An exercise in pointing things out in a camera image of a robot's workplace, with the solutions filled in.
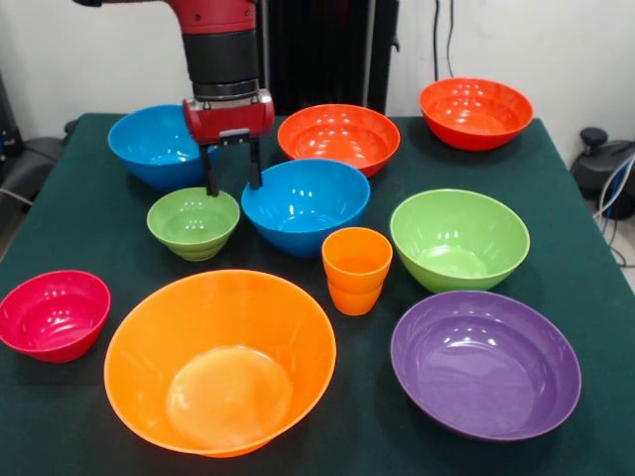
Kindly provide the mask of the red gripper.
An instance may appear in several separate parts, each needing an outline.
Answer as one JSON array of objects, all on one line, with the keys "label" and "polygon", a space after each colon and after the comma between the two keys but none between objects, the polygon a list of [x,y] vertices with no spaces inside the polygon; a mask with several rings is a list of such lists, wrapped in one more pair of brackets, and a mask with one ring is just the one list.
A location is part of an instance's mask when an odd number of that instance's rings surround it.
[{"label": "red gripper", "polygon": [[[273,99],[270,91],[264,88],[254,95],[227,101],[185,99],[183,112],[191,137],[200,145],[199,155],[209,196],[218,196],[219,193],[214,169],[217,147],[214,145],[226,145],[240,138],[254,139],[268,134],[275,121]],[[262,186],[260,141],[251,140],[249,145],[250,186],[259,189]]]}]

